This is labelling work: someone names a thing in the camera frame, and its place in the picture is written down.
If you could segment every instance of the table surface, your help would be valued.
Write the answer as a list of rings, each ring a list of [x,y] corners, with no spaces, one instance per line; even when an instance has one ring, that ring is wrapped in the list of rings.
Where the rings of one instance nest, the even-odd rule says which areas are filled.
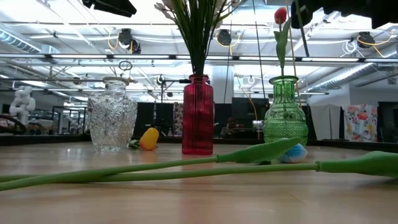
[[[244,146],[215,145],[215,154]],[[307,162],[366,151],[308,147]],[[180,144],[156,151],[95,153],[90,142],[0,147],[0,174],[51,174],[189,159]],[[163,169],[243,166],[200,164]],[[0,192],[1,223],[394,223],[398,182],[315,171],[182,180],[52,184]]]

